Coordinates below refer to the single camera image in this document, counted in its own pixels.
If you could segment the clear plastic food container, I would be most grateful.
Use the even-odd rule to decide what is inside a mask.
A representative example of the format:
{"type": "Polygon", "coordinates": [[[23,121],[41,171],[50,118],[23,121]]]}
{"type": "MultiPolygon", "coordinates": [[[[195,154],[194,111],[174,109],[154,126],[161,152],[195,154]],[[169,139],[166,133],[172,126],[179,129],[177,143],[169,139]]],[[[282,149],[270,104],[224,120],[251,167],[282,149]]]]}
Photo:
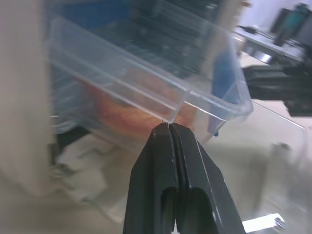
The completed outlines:
{"type": "Polygon", "coordinates": [[[248,87],[227,32],[213,29],[198,71],[174,65],[121,33],[99,37],[55,19],[48,40],[55,110],[114,140],[145,141],[159,124],[177,123],[198,138],[253,111],[248,87]]]}

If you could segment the grey background table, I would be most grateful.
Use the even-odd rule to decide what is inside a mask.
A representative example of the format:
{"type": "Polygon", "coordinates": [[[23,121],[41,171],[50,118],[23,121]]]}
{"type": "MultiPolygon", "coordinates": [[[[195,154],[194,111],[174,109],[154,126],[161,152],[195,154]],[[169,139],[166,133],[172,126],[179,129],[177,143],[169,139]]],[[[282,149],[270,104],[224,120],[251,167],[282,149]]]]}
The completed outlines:
{"type": "Polygon", "coordinates": [[[242,38],[240,51],[266,64],[281,58],[296,63],[312,62],[312,47],[294,39],[287,39],[283,45],[277,46],[275,36],[259,28],[239,25],[234,33],[242,38]]]}

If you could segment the orange round food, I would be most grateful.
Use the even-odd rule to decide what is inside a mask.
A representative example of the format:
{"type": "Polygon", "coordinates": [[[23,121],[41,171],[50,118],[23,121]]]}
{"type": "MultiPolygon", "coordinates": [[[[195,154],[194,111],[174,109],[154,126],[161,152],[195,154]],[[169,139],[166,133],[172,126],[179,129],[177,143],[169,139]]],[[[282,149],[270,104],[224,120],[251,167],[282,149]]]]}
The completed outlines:
{"type": "Polygon", "coordinates": [[[193,127],[196,108],[183,101],[186,90],[151,72],[130,68],[89,92],[99,121],[117,134],[145,140],[165,121],[193,127]]]}

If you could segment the black monitor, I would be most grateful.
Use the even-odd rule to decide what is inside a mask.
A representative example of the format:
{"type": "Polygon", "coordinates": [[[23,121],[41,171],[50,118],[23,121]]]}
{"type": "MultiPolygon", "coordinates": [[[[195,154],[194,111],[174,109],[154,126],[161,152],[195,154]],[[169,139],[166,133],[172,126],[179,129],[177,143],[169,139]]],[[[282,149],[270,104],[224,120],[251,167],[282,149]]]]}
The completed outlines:
{"type": "Polygon", "coordinates": [[[273,44],[283,46],[287,40],[292,39],[311,13],[305,3],[298,3],[293,9],[282,8],[270,28],[270,33],[274,35],[273,44]]]}

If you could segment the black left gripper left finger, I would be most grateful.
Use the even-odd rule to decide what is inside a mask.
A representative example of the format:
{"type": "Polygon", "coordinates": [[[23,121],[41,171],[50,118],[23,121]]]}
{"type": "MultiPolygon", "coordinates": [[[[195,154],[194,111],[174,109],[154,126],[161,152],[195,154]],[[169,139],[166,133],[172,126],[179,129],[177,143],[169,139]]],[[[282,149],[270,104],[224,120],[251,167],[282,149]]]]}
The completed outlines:
{"type": "Polygon", "coordinates": [[[171,234],[177,189],[173,137],[162,123],[152,130],[131,170],[122,234],[171,234]]]}

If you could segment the black background machine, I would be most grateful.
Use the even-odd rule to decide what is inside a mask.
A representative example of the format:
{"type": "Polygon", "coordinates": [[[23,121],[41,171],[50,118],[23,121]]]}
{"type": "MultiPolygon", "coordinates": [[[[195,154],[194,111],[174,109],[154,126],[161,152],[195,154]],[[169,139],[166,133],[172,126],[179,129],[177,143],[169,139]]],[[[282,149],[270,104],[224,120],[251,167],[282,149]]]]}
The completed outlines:
{"type": "Polygon", "coordinates": [[[312,67],[253,65],[243,68],[252,99],[282,101],[292,117],[312,117],[312,67]]]}

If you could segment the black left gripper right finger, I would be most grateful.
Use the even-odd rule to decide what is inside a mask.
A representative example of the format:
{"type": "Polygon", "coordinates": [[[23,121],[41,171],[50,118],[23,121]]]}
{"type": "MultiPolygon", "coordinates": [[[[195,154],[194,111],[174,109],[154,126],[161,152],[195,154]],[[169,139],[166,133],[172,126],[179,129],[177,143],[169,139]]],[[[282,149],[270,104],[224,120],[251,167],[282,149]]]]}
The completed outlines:
{"type": "Polygon", "coordinates": [[[179,234],[246,234],[221,170],[193,132],[170,125],[177,156],[179,234]]]}

